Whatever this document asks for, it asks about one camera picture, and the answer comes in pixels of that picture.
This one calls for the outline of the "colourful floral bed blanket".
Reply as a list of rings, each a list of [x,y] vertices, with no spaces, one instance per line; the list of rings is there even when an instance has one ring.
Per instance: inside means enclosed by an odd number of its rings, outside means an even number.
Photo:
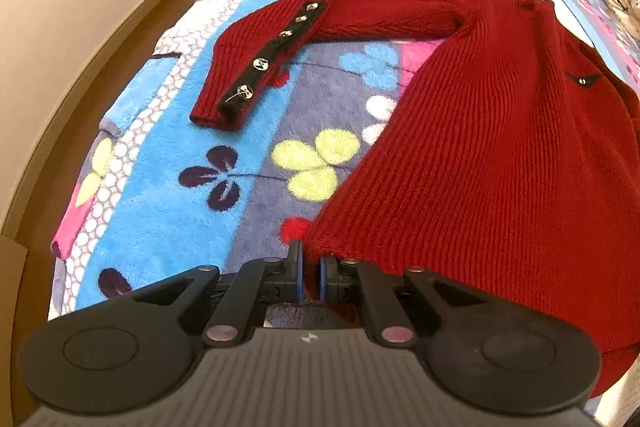
[[[431,42],[305,46],[239,134],[189,119],[216,39],[273,0],[196,0],[106,112],[66,215],[51,311],[70,313],[197,265],[282,257],[390,120]],[[551,0],[626,82],[638,42],[604,0]],[[208,357],[172,397],[113,426],[493,426],[413,359],[313,307],[270,309],[255,337]]]

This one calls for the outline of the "red knit cardigan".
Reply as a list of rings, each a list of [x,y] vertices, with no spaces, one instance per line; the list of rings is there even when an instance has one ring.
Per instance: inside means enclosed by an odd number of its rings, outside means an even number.
[[[241,129],[310,42],[435,39],[323,206],[306,263],[420,265],[597,343],[596,392],[639,352],[639,100],[547,0],[278,0],[216,41],[194,124]]]

